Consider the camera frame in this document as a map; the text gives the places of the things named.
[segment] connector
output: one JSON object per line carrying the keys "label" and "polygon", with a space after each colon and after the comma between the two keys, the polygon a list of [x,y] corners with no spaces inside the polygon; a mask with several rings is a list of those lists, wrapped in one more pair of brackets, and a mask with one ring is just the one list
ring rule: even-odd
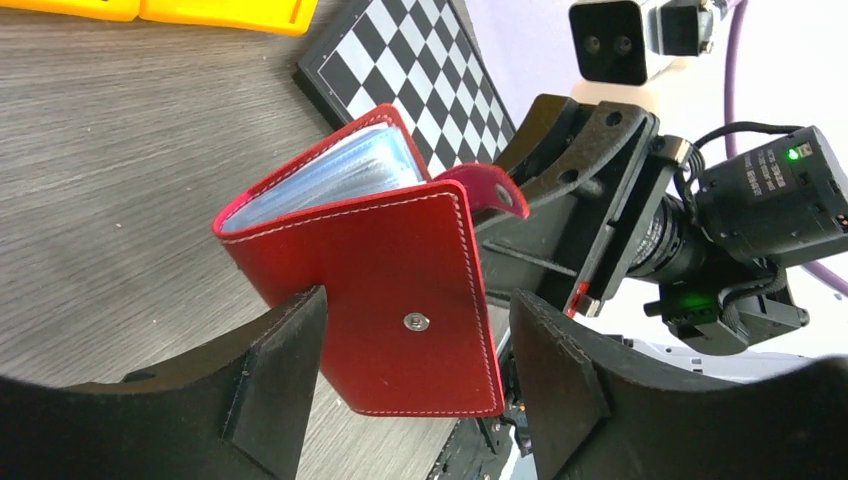
{"label": "connector", "polygon": [[659,8],[658,15],[663,55],[697,57],[712,51],[713,32],[721,15],[721,6],[714,0],[670,0]]}

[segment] card holder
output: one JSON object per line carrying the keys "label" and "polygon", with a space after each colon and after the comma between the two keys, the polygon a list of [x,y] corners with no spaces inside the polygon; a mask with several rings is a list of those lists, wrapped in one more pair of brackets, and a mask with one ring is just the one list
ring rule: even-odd
{"label": "card holder", "polygon": [[[269,306],[326,287],[321,369],[355,412],[502,413],[469,198],[477,209],[529,212],[506,173],[477,168],[434,181],[398,112],[381,105],[215,219],[214,234]],[[509,198],[481,193],[495,186]]]}

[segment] camera lens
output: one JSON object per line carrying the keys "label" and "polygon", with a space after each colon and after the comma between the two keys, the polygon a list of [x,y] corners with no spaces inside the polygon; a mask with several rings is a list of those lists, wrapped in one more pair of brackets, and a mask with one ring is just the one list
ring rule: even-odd
{"label": "camera lens", "polygon": [[706,240],[686,219],[680,200],[666,195],[627,272],[660,285],[696,275],[706,260]]}
{"label": "camera lens", "polygon": [[615,52],[622,57],[633,50],[633,42],[625,36],[619,36],[615,39]]}
{"label": "camera lens", "polygon": [[583,41],[583,48],[592,55],[597,54],[601,50],[601,41],[598,37],[589,36]]}

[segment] gray wood grain surface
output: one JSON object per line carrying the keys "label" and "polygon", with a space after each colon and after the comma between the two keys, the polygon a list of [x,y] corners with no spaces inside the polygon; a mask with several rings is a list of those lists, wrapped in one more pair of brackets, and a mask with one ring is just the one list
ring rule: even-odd
{"label": "gray wood grain surface", "polygon": [[[341,3],[302,38],[0,9],[0,374],[117,381],[265,310],[209,225],[330,132],[291,72]],[[321,378],[299,478],[422,478],[452,423]]]}

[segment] yellow plastic box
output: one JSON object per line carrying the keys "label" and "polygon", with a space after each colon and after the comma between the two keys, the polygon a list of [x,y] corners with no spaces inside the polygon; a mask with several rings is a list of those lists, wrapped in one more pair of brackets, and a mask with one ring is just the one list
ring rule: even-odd
{"label": "yellow plastic box", "polygon": [[306,33],[318,0],[144,0],[145,20],[242,28],[299,36]]}
{"label": "yellow plastic box", "polygon": [[240,28],[300,36],[312,23],[318,0],[0,0],[0,7],[129,22]]}
{"label": "yellow plastic box", "polygon": [[138,16],[141,0],[0,0],[0,7],[129,22]]}

